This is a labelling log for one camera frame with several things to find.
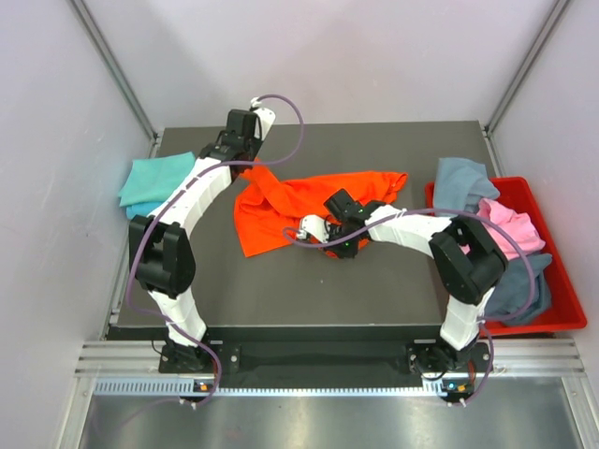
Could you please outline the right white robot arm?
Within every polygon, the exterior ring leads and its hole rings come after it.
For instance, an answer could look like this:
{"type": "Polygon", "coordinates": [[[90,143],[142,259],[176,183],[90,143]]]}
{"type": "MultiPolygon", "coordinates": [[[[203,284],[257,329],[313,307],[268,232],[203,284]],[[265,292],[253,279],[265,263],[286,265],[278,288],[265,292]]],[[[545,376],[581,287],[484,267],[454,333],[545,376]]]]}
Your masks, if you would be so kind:
{"type": "Polygon", "coordinates": [[[340,258],[352,258],[365,240],[396,244],[430,257],[449,294],[446,318],[437,346],[439,363],[460,369],[472,355],[469,345],[507,259],[489,232],[470,216],[410,214],[381,201],[365,205],[344,189],[330,196],[325,208],[335,219],[325,224],[319,240],[340,258]]]}

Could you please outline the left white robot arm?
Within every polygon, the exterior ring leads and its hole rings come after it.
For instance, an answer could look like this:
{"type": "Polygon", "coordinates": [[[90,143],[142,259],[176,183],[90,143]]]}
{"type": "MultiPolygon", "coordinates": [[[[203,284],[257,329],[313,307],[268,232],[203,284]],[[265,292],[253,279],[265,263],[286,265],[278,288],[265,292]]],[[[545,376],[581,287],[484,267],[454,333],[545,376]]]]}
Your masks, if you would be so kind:
{"type": "Polygon", "coordinates": [[[226,127],[199,152],[190,173],[150,215],[129,224],[130,279],[157,304],[168,337],[181,345],[180,359],[189,369],[206,369],[212,348],[202,342],[207,326],[199,316],[191,285],[196,261],[190,236],[211,203],[247,167],[228,161],[256,159],[275,121],[275,113],[252,106],[233,109],[226,127]]]}

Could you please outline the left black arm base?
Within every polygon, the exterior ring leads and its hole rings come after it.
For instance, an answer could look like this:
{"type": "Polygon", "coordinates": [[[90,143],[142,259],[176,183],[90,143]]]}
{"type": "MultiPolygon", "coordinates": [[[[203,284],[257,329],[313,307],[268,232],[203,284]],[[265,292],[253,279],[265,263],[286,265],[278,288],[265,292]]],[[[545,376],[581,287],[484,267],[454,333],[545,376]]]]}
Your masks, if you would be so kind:
{"type": "MultiPolygon", "coordinates": [[[[167,374],[216,373],[214,358],[201,348],[182,346],[171,340],[151,341],[152,349],[159,356],[158,371],[167,374]]],[[[236,346],[210,345],[221,362],[223,374],[236,373],[240,369],[240,348],[236,346]]]]}

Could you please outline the orange t shirt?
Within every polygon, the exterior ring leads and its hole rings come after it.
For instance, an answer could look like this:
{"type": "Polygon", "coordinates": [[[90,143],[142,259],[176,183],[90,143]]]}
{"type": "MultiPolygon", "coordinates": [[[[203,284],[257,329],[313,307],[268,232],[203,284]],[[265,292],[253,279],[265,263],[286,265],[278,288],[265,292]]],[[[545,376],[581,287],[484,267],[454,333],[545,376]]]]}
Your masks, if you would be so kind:
{"type": "Polygon", "coordinates": [[[237,195],[233,220],[246,257],[268,253],[290,244],[284,229],[300,227],[307,215],[330,219],[325,202],[344,189],[356,201],[394,202],[408,181],[395,171],[362,171],[279,180],[268,167],[253,167],[240,174],[248,185],[237,195]]]}

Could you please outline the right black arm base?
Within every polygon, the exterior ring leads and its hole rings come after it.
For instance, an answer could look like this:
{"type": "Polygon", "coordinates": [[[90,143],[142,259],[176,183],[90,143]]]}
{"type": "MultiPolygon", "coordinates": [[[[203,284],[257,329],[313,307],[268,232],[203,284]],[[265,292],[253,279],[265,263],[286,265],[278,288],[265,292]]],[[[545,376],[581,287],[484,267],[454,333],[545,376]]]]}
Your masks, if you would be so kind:
{"type": "Polygon", "coordinates": [[[406,351],[410,370],[427,380],[457,374],[473,378],[483,373],[490,362],[489,345],[478,339],[461,350],[442,339],[413,340],[406,345],[406,351]]]}

